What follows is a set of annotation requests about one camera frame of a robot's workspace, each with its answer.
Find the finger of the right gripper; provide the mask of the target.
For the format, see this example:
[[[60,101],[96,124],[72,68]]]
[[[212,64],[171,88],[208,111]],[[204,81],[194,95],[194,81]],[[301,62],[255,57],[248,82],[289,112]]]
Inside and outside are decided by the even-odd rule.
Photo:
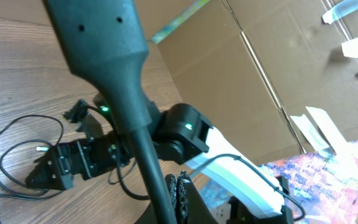
[[[44,155],[38,158],[34,170],[25,178],[32,189],[68,190],[73,188],[70,165],[65,158]]]

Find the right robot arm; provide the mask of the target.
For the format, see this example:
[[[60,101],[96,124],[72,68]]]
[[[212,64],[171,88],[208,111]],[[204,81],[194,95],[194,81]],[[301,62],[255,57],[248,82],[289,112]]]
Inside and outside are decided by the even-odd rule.
[[[77,174],[88,180],[126,166],[133,158],[122,136],[88,126],[89,109],[80,100],[64,113],[72,123],[80,123],[86,137],[50,147],[26,178],[28,188],[68,190]],[[290,198],[287,179],[264,174],[194,107],[179,103],[161,112],[149,102],[148,109],[152,117],[148,130],[160,160],[185,164],[216,181],[245,206],[252,223],[295,221],[285,205]]]

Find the cardboard wall panel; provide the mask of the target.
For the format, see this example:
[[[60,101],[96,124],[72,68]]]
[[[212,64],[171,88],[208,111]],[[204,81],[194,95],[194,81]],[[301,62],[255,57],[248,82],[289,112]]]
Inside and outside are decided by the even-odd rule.
[[[324,110],[326,156],[358,164],[358,62],[323,1],[208,1],[158,48],[182,100],[252,162],[315,151],[293,117]]]

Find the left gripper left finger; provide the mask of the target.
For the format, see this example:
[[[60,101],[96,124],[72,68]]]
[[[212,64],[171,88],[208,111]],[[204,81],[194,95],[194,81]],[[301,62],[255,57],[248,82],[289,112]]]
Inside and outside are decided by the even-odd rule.
[[[177,224],[175,203],[177,180],[173,174],[165,176],[162,193],[152,196],[152,201],[135,224]]]

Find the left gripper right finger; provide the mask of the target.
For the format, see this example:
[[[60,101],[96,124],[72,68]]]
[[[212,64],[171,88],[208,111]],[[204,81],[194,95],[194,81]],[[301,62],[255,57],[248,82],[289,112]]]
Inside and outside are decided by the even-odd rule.
[[[218,224],[186,171],[176,181],[175,213],[179,224]]]

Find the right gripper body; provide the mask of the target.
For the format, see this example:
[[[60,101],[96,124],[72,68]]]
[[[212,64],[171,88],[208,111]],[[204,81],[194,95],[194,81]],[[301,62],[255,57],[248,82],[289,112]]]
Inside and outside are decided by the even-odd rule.
[[[59,143],[48,150],[47,177],[50,182],[68,182],[80,174],[88,180],[129,165],[133,154],[115,132],[89,139]]]

